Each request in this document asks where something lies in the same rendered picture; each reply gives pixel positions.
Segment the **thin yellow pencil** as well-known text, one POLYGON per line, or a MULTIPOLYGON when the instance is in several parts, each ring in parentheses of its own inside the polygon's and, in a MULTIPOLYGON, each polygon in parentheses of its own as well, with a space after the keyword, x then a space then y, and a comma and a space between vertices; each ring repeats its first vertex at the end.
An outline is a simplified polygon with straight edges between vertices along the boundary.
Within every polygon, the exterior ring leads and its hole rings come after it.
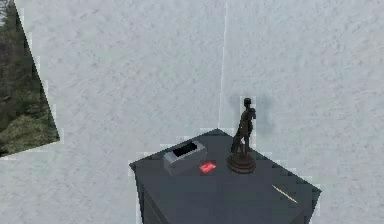
POLYGON ((288 195, 285 191, 283 191, 282 189, 278 188, 277 186, 275 185, 271 185, 276 191, 278 191, 280 194, 282 194, 283 196, 285 196, 288 200, 292 201, 293 203, 298 203, 297 200, 295 200, 293 197, 291 197, 290 195, 288 195))

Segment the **grey open box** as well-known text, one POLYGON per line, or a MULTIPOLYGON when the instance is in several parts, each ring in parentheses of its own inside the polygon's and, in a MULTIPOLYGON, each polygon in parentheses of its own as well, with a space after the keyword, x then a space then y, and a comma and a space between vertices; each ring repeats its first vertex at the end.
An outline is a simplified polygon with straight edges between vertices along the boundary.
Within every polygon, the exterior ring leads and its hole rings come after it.
POLYGON ((194 140, 166 152, 163 156, 163 164, 165 170, 174 176, 200 165, 206 157, 207 148, 194 140))

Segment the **window with trees outside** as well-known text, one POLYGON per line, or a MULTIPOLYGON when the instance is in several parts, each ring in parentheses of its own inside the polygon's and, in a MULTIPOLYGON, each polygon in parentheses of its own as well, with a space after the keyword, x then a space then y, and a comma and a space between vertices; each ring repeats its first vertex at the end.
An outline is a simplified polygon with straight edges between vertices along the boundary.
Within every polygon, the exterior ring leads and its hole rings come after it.
POLYGON ((0 157, 59 140, 15 0, 0 0, 0 157))

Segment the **dark bronze figure statue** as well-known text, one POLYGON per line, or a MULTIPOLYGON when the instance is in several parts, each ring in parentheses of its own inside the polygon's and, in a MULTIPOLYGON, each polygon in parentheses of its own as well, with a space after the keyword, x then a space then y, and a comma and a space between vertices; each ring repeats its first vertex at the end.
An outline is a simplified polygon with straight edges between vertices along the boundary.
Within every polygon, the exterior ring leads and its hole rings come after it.
POLYGON ((241 114, 237 132, 233 137, 230 155, 227 158, 228 167, 236 173, 249 174, 256 167, 255 159, 250 152, 250 135, 253 131, 252 120, 256 118, 256 110, 251 107, 252 100, 244 99, 245 110, 241 114))

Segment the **small red card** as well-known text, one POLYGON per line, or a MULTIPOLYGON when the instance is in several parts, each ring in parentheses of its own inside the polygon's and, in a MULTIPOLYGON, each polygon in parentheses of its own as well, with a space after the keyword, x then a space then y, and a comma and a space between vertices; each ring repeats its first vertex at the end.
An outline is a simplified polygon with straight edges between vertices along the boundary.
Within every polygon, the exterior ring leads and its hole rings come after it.
POLYGON ((206 162, 199 167, 200 171, 203 174, 207 174, 207 173, 211 172, 212 170, 214 170, 215 168, 216 168, 216 165, 212 162, 206 162))

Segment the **dark grey cabinet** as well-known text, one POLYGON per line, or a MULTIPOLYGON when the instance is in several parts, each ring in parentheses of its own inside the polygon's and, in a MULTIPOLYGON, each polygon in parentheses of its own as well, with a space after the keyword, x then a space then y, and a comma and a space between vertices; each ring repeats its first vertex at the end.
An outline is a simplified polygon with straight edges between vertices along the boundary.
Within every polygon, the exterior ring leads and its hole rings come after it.
POLYGON ((227 166, 232 137, 220 129, 195 140, 207 148, 200 165, 171 176, 162 150, 130 164, 143 224, 310 224, 321 190, 268 157, 252 151, 256 169, 238 174, 227 166), (203 174, 199 167, 216 168, 203 174), (288 200, 271 185, 297 200, 288 200))

